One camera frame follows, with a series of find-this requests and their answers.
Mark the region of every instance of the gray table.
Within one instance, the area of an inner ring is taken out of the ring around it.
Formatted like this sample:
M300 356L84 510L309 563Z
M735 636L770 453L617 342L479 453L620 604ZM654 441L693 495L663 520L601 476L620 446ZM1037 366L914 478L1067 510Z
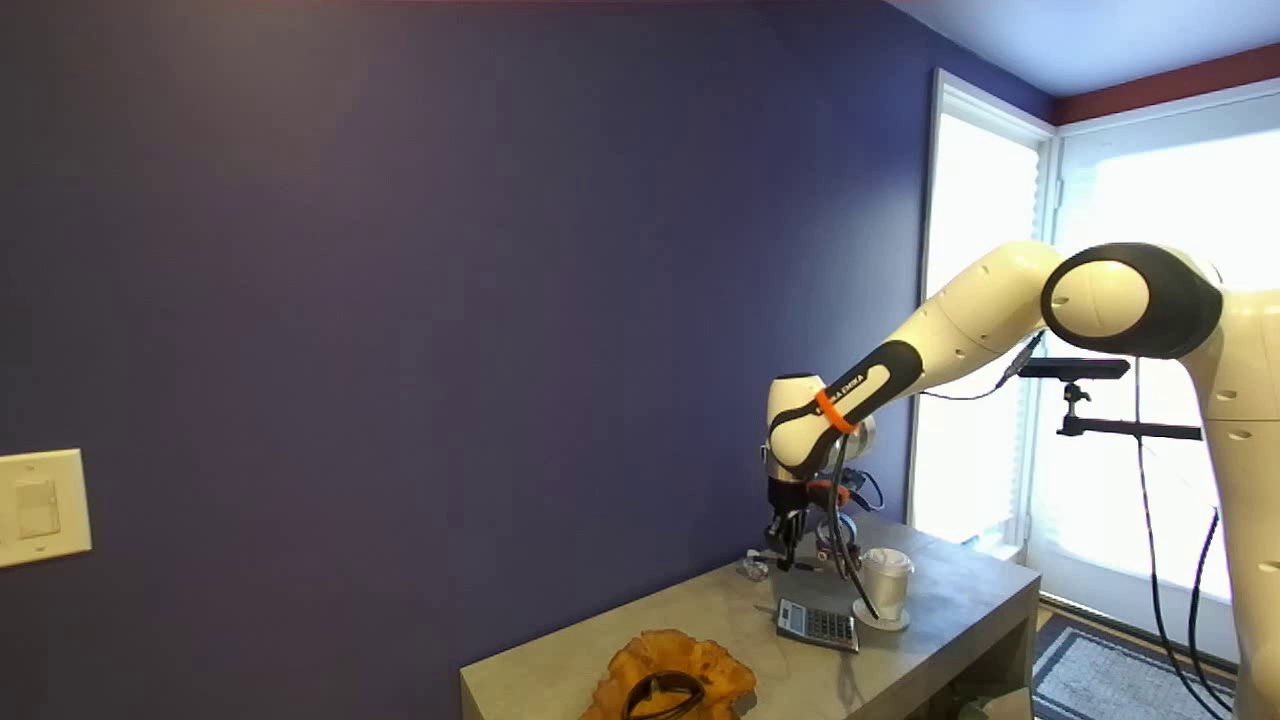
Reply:
M1028 689L1037 573L874 515L859 515L859 537L864 548L907 552L914 575L911 622L903 633L859 627L855 655L770 633L776 597L849 606L855 598L849 578L811 573L749 578L728 563L460 668L462 715L574 720L609 661L647 627L717 638L749 663L756 670L749 720L957 715L975 695Z

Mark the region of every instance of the light switch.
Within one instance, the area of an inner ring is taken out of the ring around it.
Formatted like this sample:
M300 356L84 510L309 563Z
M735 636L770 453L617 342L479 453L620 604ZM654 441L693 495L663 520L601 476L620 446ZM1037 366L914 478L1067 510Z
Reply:
M0 456L0 567L87 548L78 446Z

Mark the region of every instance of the purple wall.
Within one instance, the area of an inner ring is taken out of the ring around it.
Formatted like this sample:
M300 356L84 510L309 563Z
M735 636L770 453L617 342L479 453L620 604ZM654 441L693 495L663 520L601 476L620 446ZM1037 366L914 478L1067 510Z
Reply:
M768 375L914 299L933 64L1048 107L879 4L5 4L0 453L96 552L0 573L0 715L457 715L741 557Z

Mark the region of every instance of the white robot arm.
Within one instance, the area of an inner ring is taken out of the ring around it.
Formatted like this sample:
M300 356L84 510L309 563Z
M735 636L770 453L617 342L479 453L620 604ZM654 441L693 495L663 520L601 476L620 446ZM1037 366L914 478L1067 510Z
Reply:
M1280 715L1280 288L1225 291L1155 245L1100 245L1067 260L1030 239L1000 245L839 381L768 393L776 476L809 478L836 441L859 441L879 402L969 375L1043 325L1081 349L1189 366L1225 509L1236 715Z

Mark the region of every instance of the ceiling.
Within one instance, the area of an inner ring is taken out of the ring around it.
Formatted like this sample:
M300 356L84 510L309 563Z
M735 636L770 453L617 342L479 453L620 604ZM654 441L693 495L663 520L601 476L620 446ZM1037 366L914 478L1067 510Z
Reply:
M1280 0L888 0L1048 97L1280 42Z

